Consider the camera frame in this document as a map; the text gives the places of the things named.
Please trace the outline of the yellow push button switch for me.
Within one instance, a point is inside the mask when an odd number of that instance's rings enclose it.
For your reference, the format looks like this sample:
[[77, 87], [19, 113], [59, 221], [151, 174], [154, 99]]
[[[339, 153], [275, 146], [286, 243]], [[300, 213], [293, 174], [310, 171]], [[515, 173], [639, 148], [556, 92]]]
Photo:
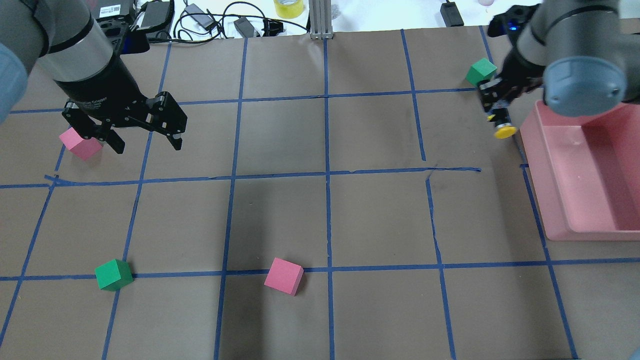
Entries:
[[512, 122], [509, 109], [503, 105], [493, 105], [486, 112], [487, 121], [494, 127], [496, 139], [507, 139], [517, 134], [518, 127]]

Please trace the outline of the green cube on gridline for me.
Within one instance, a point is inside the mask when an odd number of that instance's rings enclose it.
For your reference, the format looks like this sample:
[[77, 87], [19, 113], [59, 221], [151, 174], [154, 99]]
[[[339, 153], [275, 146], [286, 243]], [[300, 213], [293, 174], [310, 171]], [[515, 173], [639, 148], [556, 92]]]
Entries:
[[128, 262], [112, 259], [94, 269], [100, 290], [116, 292], [134, 281]]

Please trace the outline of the black power brick top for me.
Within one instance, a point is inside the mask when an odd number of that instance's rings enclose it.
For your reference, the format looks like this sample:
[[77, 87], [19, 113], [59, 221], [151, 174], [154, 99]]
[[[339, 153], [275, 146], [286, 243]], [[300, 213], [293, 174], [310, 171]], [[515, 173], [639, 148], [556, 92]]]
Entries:
[[454, 1], [445, 0], [445, 2], [441, 3], [439, 13], [447, 28], [464, 27], [464, 19]]

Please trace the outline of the aluminium frame post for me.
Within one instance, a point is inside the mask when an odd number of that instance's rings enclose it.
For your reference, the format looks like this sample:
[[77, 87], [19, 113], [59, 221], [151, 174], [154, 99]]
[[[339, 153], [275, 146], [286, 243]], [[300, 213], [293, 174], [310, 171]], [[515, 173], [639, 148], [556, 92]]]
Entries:
[[332, 24], [332, 1], [308, 1], [309, 35], [312, 40], [329, 40], [334, 38]]

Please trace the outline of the pink cube near base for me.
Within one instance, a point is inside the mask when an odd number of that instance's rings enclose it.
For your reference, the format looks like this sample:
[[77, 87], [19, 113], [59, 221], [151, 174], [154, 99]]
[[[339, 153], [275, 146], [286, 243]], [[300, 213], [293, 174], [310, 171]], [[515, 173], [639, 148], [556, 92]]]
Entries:
[[299, 264], [275, 257], [263, 285], [288, 296], [295, 296], [303, 275], [304, 268]]

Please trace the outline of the pink cube front left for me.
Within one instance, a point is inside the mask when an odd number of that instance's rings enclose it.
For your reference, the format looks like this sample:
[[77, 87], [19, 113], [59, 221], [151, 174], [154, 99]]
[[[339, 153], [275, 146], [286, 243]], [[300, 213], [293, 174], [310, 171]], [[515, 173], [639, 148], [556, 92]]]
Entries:
[[87, 139], [80, 136], [73, 127], [62, 132], [58, 136], [58, 139], [64, 144], [67, 150], [82, 161], [89, 160], [103, 149], [103, 144], [100, 141], [94, 137]]

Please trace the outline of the yellow tape roll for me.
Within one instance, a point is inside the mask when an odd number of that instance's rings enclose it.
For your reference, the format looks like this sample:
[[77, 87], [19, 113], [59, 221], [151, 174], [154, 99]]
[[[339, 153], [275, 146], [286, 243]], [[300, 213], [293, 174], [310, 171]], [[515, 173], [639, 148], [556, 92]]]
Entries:
[[282, 19], [294, 19], [301, 16], [305, 9], [303, 0], [274, 0], [274, 9]]

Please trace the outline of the pink plastic bin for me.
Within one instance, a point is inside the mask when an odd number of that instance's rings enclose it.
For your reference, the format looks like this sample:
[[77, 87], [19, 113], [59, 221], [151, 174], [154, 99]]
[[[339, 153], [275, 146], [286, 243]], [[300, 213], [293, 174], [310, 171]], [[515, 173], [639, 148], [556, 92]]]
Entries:
[[566, 117], [537, 101], [520, 128], [545, 235], [640, 239], [640, 107]]

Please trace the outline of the black power adapter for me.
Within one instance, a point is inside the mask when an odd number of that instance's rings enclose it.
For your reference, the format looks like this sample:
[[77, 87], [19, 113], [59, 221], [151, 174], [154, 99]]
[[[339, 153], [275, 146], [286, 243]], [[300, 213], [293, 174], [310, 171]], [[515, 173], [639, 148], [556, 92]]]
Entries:
[[137, 12], [141, 16], [134, 30], [144, 34], [164, 30], [171, 25], [175, 14], [173, 0], [150, 0], [140, 6]]

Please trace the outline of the grey usb hub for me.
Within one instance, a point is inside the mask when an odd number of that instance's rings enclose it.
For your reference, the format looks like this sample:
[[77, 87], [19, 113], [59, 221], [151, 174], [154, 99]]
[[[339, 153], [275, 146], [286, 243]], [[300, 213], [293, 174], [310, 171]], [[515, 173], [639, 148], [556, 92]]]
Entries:
[[195, 23], [197, 23], [204, 30], [209, 31], [214, 28], [215, 21], [212, 19], [212, 17], [208, 13], [203, 11], [197, 4], [195, 3], [188, 4], [185, 7], [184, 11], [188, 16], [190, 16], [195, 21]]

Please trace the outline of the green cube far corner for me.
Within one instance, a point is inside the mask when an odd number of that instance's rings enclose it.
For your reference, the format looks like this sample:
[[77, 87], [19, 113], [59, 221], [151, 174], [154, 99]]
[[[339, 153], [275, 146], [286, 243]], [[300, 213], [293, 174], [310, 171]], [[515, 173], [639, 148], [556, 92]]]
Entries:
[[486, 57], [471, 64], [465, 79], [469, 84], [476, 86], [479, 82], [490, 80], [498, 71], [498, 67]]

